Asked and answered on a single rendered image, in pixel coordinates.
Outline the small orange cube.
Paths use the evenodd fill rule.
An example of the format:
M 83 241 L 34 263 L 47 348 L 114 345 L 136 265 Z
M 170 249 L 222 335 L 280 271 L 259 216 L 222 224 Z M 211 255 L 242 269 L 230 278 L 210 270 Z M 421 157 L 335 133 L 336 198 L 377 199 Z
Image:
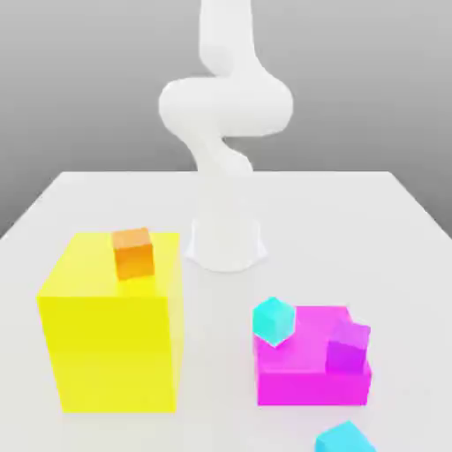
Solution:
M 147 228 L 114 231 L 111 239 L 119 280 L 154 275 L 154 247 Z

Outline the small turquoise cube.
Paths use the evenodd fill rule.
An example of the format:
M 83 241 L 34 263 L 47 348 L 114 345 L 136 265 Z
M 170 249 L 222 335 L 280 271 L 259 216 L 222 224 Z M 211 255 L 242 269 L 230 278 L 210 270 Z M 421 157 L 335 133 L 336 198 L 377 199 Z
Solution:
M 286 341 L 295 331 L 296 309 L 271 297 L 252 310 L 252 332 L 273 347 Z

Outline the small purple cube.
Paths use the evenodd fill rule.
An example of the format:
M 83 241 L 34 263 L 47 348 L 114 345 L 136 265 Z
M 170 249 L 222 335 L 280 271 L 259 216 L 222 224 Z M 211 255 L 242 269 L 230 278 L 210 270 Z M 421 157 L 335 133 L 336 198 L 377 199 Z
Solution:
M 337 322 L 327 344 L 326 371 L 362 373 L 366 361 L 371 328 L 350 320 Z

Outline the small sky blue cube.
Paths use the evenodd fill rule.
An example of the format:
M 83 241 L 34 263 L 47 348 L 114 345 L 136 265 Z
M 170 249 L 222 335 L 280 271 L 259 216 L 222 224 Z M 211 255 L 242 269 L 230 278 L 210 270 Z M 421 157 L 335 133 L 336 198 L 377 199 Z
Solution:
M 321 433 L 314 452 L 377 452 L 375 446 L 350 421 Z

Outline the large yellow box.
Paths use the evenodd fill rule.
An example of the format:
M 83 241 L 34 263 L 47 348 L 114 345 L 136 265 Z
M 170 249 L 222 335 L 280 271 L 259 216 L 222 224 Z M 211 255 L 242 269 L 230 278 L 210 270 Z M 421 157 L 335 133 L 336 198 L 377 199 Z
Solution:
M 37 294 L 62 409 L 173 412 L 184 352 L 180 236 L 155 232 L 153 275 L 120 281 L 110 234 L 75 234 Z

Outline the large magenta box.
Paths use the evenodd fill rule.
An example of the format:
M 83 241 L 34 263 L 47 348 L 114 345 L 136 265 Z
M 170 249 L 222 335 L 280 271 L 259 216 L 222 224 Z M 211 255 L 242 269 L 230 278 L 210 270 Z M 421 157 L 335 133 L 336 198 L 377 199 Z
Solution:
M 294 333 L 277 347 L 253 335 L 257 403 L 264 405 L 367 404 L 372 370 L 366 358 L 362 373 L 326 371 L 328 338 L 335 324 L 350 320 L 343 305 L 300 305 Z

